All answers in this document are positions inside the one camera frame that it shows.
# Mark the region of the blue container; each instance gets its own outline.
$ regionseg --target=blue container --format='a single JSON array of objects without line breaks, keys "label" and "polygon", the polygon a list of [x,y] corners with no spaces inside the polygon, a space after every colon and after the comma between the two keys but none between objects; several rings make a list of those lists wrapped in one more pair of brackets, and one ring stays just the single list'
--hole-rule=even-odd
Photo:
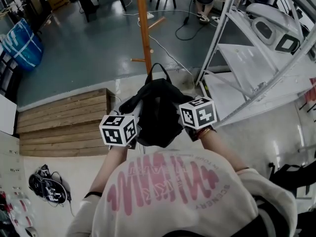
[{"label": "blue container", "polygon": [[43,56],[43,45],[24,18],[5,36],[2,45],[7,54],[11,55],[21,68],[28,71],[33,70]]}]

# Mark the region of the floor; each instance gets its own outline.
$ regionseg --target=floor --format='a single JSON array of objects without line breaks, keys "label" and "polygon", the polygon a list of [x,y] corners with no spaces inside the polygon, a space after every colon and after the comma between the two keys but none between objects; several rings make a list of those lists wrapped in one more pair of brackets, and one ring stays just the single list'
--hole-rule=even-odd
[{"label": "floor", "polygon": [[[147,11],[155,11],[157,0],[147,1]],[[140,75],[146,72],[145,64],[131,62],[131,58],[143,58],[138,16],[124,16],[119,0],[100,0],[100,8],[90,16],[87,23],[80,14],[80,3],[75,2],[54,12],[42,28],[40,35],[44,44],[41,64],[32,72],[25,72],[18,90],[19,107],[77,88],[104,81]],[[187,11],[190,0],[176,0],[177,9]],[[173,10],[172,0],[160,0],[159,10]],[[138,13],[136,0],[127,7],[128,14]],[[149,24],[164,16],[166,20],[154,27],[150,34],[156,38],[177,60],[187,68],[203,65],[216,28],[203,27],[190,41],[175,37],[187,13],[158,12]],[[189,23],[178,35],[189,38],[200,28],[197,18],[190,16]],[[228,22],[221,38],[222,43],[248,44],[249,40]],[[152,63],[160,62],[167,69],[178,68],[165,51],[151,40]],[[225,65],[219,52],[211,66]]]},{"label": "floor", "polygon": [[[185,93],[192,92],[191,77],[187,72],[169,72],[171,81],[175,86]],[[162,73],[154,73],[154,78],[162,77]],[[113,93],[124,99],[133,95],[143,85],[146,75],[133,76],[107,82]],[[308,154],[298,154],[297,150],[306,145],[316,142],[315,125],[311,113],[307,113],[308,106],[298,111],[297,106],[302,106],[303,102],[297,101],[271,110],[267,113],[242,120],[218,128],[218,133],[225,143],[237,152],[249,167],[254,167],[260,174],[269,177],[269,162],[282,166],[285,163],[300,164],[311,160],[314,152]],[[201,148],[200,141],[191,142],[188,135],[182,132],[168,146],[168,149],[194,149]],[[147,147],[147,154],[153,153],[160,148]],[[128,157],[140,154],[138,147],[136,150],[129,150]],[[94,177],[96,176],[104,158],[97,157],[77,157],[77,158],[35,158],[24,157],[24,168],[26,180],[40,166],[47,164],[51,171],[58,171],[63,180],[70,187],[72,194],[72,209],[76,213],[79,203],[87,193]],[[53,208],[48,203],[43,202],[31,191],[28,191],[29,198],[36,212],[36,228],[39,236],[55,237],[64,236],[69,226],[72,215],[69,204],[64,207]],[[310,205],[310,200],[298,201],[299,210],[305,211]]]}]

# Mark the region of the backpack handle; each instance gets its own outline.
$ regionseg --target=backpack handle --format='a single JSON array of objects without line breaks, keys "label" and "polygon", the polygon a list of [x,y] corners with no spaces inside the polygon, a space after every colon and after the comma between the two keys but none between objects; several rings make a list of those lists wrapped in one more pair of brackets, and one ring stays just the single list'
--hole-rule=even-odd
[{"label": "backpack handle", "polygon": [[159,65],[161,66],[162,71],[163,71],[163,72],[165,73],[165,75],[167,76],[167,78],[166,78],[167,82],[170,83],[170,84],[172,84],[172,82],[171,82],[171,80],[170,80],[170,77],[169,77],[169,75],[168,75],[166,69],[164,69],[164,67],[162,66],[162,64],[160,64],[160,63],[155,63],[155,64],[153,64],[152,69],[150,70],[150,72],[149,72],[149,74],[148,74],[148,76],[147,76],[147,78],[146,78],[145,85],[148,84],[148,83],[150,83],[150,81],[152,80],[152,78],[153,78],[153,68],[154,68],[154,66],[155,66],[156,64],[159,64]]}]

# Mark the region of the green-gray floor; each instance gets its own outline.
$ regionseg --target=green-gray floor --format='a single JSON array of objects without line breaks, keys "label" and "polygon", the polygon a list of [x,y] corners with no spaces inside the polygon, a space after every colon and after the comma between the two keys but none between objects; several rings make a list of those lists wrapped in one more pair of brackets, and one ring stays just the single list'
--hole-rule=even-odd
[{"label": "green-gray floor", "polygon": [[[155,10],[156,1],[147,0],[148,11]],[[146,73],[144,63],[130,61],[144,56],[138,16],[124,16],[119,0],[100,0],[99,3],[100,8],[90,17],[89,23],[79,12],[79,2],[53,13],[41,30],[45,48],[42,62],[34,71],[25,72],[18,90],[18,106],[100,82]],[[176,0],[176,3],[178,10],[187,11],[190,0]],[[172,0],[160,0],[159,10],[172,9]],[[194,4],[191,11],[196,13]],[[126,13],[138,13],[136,0],[127,7]],[[216,28],[208,25],[193,40],[181,41],[174,33],[187,13],[158,12],[154,15],[149,24],[161,16],[166,20],[150,31],[151,36],[187,68],[201,67]],[[178,35],[189,38],[199,27],[198,19],[191,15],[188,25]],[[221,42],[250,44],[233,22],[228,22]],[[152,63],[160,62],[167,69],[178,67],[153,40],[151,48],[154,50]],[[211,66],[225,64],[219,53],[211,62]]]}]

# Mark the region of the cube with fiducial markers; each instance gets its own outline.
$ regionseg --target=cube with fiducial markers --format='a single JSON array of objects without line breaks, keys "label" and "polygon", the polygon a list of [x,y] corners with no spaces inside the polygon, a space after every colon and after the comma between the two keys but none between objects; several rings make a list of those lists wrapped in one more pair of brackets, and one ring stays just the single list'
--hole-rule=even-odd
[{"label": "cube with fiducial markers", "polygon": [[124,147],[137,135],[135,116],[104,115],[99,128],[105,145]]},{"label": "cube with fiducial markers", "polygon": [[182,123],[200,129],[217,121],[214,101],[208,97],[195,99],[179,105]]}]

